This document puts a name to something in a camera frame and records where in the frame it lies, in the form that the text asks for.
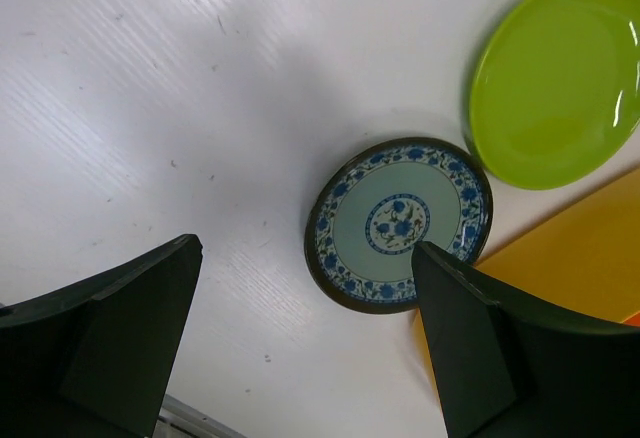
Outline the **blue floral plate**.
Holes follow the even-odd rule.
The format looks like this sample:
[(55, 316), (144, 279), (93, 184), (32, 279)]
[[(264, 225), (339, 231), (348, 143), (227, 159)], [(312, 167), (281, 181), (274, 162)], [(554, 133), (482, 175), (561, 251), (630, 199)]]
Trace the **blue floral plate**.
[(376, 144), (343, 165), (319, 193), (305, 228), (319, 288), (360, 313), (417, 306), (411, 254), (432, 242), (474, 263), (489, 236), (493, 196), (482, 167), (433, 137)]

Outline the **orange plate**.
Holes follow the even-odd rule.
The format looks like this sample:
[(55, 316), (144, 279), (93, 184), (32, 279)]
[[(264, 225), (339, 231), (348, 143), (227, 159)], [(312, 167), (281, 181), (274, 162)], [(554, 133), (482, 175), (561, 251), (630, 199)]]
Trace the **orange plate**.
[(624, 324), (634, 327), (640, 327), (640, 312), (635, 313), (624, 321)]

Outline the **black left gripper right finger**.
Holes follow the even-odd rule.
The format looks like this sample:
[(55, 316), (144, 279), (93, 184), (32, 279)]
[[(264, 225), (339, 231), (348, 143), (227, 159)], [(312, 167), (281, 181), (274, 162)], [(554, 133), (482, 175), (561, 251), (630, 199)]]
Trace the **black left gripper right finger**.
[(635, 437), (639, 331), (554, 305), (433, 243), (412, 269), (451, 437)]

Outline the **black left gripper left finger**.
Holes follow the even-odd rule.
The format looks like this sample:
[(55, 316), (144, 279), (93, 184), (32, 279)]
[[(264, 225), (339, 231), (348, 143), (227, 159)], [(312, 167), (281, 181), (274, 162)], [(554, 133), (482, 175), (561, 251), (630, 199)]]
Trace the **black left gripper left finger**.
[(2, 436), (151, 436), (202, 259), (199, 238), (184, 234), (2, 307)]

